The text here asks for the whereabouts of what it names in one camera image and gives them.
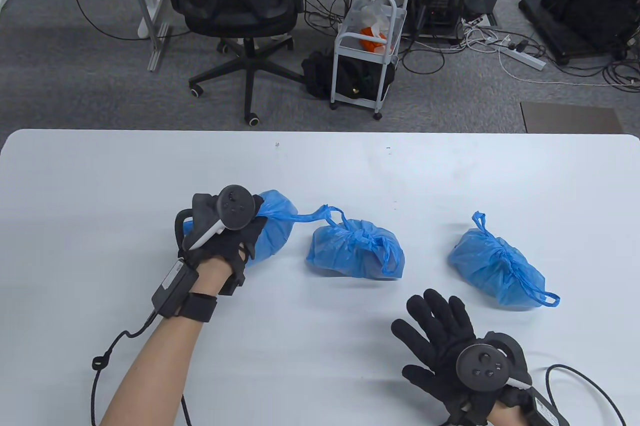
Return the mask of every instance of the chair base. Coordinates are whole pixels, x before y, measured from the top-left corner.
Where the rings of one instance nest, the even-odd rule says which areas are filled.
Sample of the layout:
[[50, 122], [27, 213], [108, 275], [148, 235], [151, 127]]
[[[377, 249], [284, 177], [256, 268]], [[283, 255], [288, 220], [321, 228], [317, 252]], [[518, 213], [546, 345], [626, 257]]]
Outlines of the chair base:
[[274, 75], [278, 75], [292, 81], [297, 81], [298, 83], [304, 83], [305, 81], [304, 76], [301, 74], [288, 70], [285, 67], [277, 65], [267, 59], [270, 54], [278, 51], [284, 46], [289, 50], [293, 50], [293, 38], [289, 37], [275, 42], [265, 48], [259, 49], [258, 51], [256, 51], [256, 44], [254, 43], [253, 38], [245, 38], [244, 45], [240, 45], [228, 38], [220, 38], [220, 43], [217, 47], [218, 51], [231, 49], [238, 57], [235, 60], [227, 61], [224, 65], [211, 68], [211, 70], [207, 70], [206, 72], [191, 77], [189, 79], [189, 88], [191, 88], [192, 94], [198, 97], [202, 93], [202, 89], [198, 86], [199, 83], [207, 81], [208, 79], [233, 73], [234, 71], [246, 70], [246, 83], [244, 86], [244, 120], [249, 126], [256, 126], [260, 122], [260, 119], [251, 111], [251, 104], [254, 96], [254, 76], [256, 71], [267, 71]]

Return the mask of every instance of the black bag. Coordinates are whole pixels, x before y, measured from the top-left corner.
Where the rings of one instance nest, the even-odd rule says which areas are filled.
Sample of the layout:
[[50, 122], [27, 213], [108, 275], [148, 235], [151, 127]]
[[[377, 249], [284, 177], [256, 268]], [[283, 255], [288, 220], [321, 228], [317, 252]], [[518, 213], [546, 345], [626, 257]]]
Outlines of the black bag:
[[[317, 98], [329, 98], [333, 69], [333, 51], [329, 53], [314, 51], [302, 61], [306, 90]], [[382, 65], [378, 63], [341, 56], [338, 59], [338, 73], [335, 81], [336, 93], [349, 98], [365, 98], [375, 101], [378, 96], [381, 73]], [[396, 69], [393, 65], [389, 65], [384, 75], [382, 97], [385, 96], [389, 84], [393, 83], [395, 77]]]

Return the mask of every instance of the metal frame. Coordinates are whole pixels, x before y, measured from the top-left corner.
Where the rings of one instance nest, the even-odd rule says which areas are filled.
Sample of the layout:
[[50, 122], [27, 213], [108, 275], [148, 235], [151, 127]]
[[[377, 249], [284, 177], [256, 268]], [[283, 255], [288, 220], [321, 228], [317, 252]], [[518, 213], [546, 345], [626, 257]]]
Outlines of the metal frame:
[[[396, 0], [386, 0], [389, 5], [384, 6], [382, 10], [389, 17], [389, 32], [388, 39], [384, 40], [382, 38], [374, 38], [372, 36], [362, 35], [361, 33], [354, 33], [353, 31], [347, 31], [350, 24], [352, 23], [355, 15], [354, 8], [350, 9], [346, 15], [344, 22], [340, 26], [340, 30], [336, 35], [334, 45], [333, 45], [333, 72], [331, 75], [331, 103], [336, 102], [336, 100], [356, 104], [359, 106], [365, 106], [366, 108], [371, 108], [374, 110], [374, 114], [378, 114], [380, 109], [382, 109], [382, 104], [384, 103], [386, 94], [383, 96], [384, 91], [384, 78], [387, 73], [387, 66], [389, 63], [393, 63], [393, 67], [398, 63], [398, 49], [400, 48], [400, 39], [402, 35], [402, 29], [405, 24], [405, 19], [407, 18], [407, 1], [402, 0], [401, 6], [398, 6]], [[368, 52], [363, 49], [356, 49], [349, 46], [343, 45], [343, 40], [345, 38], [357, 38], [358, 40], [367, 40], [374, 43], [380, 43], [384, 45], [384, 54]], [[366, 98], [349, 98], [340, 93], [336, 93], [336, 78], [338, 77], [338, 60], [340, 56], [349, 56], [352, 58], [358, 58], [364, 61], [370, 61], [372, 63], [380, 63], [382, 65], [382, 70], [380, 73], [380, 80], [377, 88], [377, 97], [375, 100], [369, 100]]]
[[160, 9], [164, 0], [137, 0], [142, 11], [142, 21], [137, 29], [137, 35], [140, 38], [151, 39], [151, 58], [147, 69], [154, 71], [160, 60], [160, 56], [165, 46], [167, 36], [169, 35], [170, 25], [166, 21], [159, 21]]

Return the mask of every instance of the white table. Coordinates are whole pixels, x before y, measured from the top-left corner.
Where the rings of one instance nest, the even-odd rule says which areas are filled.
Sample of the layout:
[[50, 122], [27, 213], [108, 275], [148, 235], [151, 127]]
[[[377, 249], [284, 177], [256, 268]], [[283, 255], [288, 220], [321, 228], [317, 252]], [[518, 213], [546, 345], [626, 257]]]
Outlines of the white table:
[[[628, 359], [640, 343], [636, 138], [33, 130], [0, 154], [0, 423], [89, 423], [91, 360], [151, 311], [176, 212], [233, 182], [374, 221], [406, 267], [397, 282], [316, 276], [304, 257], [320, 224], [296, 225], [204, 329], [185, 392], [194, 426], [441, 423], [444, 409], [401, 377], [414, 358], [389, 330], [426, 287], [463, 298], [479, 335], [520, 341], [539, 390], [544, 367], [563, 362], [628, 424], [640, 417], [640, 362]], [[446, 265], [477, 209], [560, 307], [497, 309]], [[118, 345], [99, 418], [143, 341]], [[554, 372], [552, 387], [573, 426], [617, 424], [581, 380]]]

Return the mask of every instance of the haptic glove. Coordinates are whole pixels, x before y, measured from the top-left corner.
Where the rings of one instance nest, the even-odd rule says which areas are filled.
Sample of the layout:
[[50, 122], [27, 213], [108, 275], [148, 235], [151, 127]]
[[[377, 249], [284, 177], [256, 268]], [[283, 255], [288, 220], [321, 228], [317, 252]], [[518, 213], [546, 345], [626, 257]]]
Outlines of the haptic glove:
[[[212, 225], [218, 217], [216, 210], [217, 195], [197, 193], [193, 196], [192, 208], [178, 213], [175, 219], [175, 238], [178, 244], [178, 257], [184, 258], [190, 268], [198, 268], [198, 264], [213, 257], [222, 257], [231, 266], [233, 273], [222, 287], [220, 294], [231, 295], [237, 286], [242, 286], [245, 281], [245, 265], [249, 258], [256, 256], [256, 241], [263, 231], [267, 218], [256, 216], [261, 205], [265, 202], [262, 196], [253, 195], [254, 212], [252, 220], [239, 230], [224, 229], [219, 234], [214, 234], [205, 244], [194, 250], [189, 246], [197, 241], [196, 234], [201, 234], [206, 227]], [[185, 236], [183, 223], [185, 219], [192, 218], [193, 230]]]
[[427, 289], [423, 296], [409, 298], [406, 309], [427, 338], [403, 319], [391, 324], [391, 332], [429, 369], [407, 365], [402, 369], [402, 376], [442, 401], [451, 424], [487, 424], [487, 416], [500, 390], [474, 392], [462, 384], [456, 372], [458, 356], [476, 342], [462, 300], [451, 296], [447, 302], [437, 291]]

